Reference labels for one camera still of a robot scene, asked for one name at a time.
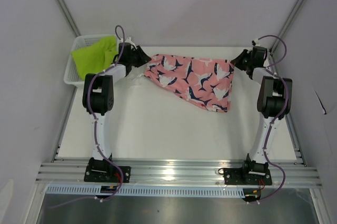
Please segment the lime green shorts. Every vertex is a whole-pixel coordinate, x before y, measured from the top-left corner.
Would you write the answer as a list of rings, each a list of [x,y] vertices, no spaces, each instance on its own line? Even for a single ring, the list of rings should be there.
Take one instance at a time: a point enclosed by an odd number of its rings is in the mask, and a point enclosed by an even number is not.
[[[74,41],[71,57],[81,80],[87,74],[110,67],[118,55],[119,40],[114,35],[84,35]]]

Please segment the pink shark print shorts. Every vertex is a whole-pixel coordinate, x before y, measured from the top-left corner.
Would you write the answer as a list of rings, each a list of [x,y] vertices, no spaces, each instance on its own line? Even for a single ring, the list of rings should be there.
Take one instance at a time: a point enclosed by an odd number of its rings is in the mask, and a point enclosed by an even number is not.
[[[226,59],[156,54],[147,64],[132,68],[128,78],[138,77],[202,109],[226,113],[231,108],[234,65]]]

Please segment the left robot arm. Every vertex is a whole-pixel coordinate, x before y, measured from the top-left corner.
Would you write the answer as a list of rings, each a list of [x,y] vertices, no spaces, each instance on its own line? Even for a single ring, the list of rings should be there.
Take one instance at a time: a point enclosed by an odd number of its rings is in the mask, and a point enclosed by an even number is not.
[[[93,159],[101,161],[112,155],[110,127],[107,124],[114,106],[114,84],[125,78],[132,68],[139,68],[150,60],[141,46],[131,42],[121,43],[118,54],[108,68],[85,76],[82,105],[91,120]]]

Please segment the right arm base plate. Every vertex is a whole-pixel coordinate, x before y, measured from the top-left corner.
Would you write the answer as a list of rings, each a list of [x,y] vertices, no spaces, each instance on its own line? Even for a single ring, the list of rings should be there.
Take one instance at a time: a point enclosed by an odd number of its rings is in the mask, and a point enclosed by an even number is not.
[[[224,178],[224,183],[226,185],[248,185],[248,186],[258,186],[258,185],[272,185],[272,177],[270,171],[268,170],[266,175],[250,174],[241,168],[219,168],[218,174]]]

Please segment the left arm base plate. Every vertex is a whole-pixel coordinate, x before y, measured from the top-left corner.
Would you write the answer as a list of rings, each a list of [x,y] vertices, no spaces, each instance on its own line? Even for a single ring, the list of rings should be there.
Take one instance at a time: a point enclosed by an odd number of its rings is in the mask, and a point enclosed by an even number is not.
[[[106,160],[97,160],[92,157],[86,166],[84,181],[118,183],[123,179],[123,183],[129,183],[131,169],[130,166],[119,166],[117,169]]]

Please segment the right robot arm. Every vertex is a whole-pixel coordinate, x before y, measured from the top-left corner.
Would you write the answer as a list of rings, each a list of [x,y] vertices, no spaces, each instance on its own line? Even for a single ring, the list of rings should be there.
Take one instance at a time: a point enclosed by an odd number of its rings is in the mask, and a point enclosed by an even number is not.
[[[259,127],[247,159],[253,164],[263,165],[268,162],[269,148],[281,120],[290,112],[293,87],[292,79],[283,78],[264,66],[266,58],[266,48],[253,46],[231,60],[237,69],[260,84],[256,105],[260,113]]]

